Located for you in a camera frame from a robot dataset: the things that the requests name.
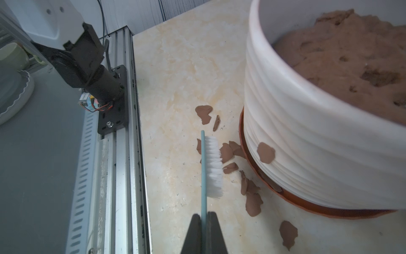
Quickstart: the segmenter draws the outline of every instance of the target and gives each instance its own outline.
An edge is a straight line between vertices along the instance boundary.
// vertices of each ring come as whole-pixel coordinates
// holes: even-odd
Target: brush
[[[207,197],[220,198],[223,195],[223,170],[220,158],[220,149],[217,139],[213,136],[206,137],[201,131],[201,152],[202,152],[202,249],[204,253],[206,246],[206,216]]]

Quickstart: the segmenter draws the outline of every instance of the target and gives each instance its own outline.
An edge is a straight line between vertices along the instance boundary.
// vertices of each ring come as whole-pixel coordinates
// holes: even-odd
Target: blue brush handle
[[[202,253],[206,247],[206,215],[207,215],[207,189],[206,189],[206,145],[204,130],[201,131],[201,151],[202,151]]]

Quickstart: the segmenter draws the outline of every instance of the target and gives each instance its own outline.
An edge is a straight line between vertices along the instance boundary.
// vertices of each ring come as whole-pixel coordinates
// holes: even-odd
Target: black mounting plate
[[[114,101],[114,106],[110,110],[99,112],[97,132],[100,135],[109,134],[128,124],[127,69],[124,65],[120,65],[114,71],[116,72],[116,80],[124,90],[124,95]]]

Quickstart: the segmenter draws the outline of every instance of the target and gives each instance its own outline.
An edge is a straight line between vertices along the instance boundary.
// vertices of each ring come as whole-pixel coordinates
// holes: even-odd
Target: metal frame
[[[84,115],[82,141],[66,244],[67,254],[86,251],[86,231],[91,213],[93,173],[97,172],[94,170],[97,120],[97,114],[86,112]]]
[[[7,12],[0,10],[0,26],[41,57]],[[129,123],[103,137],[97,113],[85,114],[66,254],[151,252],[133,34],[124,27],[109,36],[112,66],[127,68]]]
[[[150,253],[133,34],[124,27],[109,36],[111,65],[127,68],[129,123],[116,132],[99,136],[85,253]]]

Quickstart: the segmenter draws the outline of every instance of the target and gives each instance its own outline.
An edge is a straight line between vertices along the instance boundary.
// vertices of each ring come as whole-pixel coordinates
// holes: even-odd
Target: gray wall
[[[97,35],[103,35],[102,16],[97,0],[70,0],[91,24]],[[208,0],[101,0],[108,33],[128,26],[134,33],[140,33],[185,11],[191,10]]]

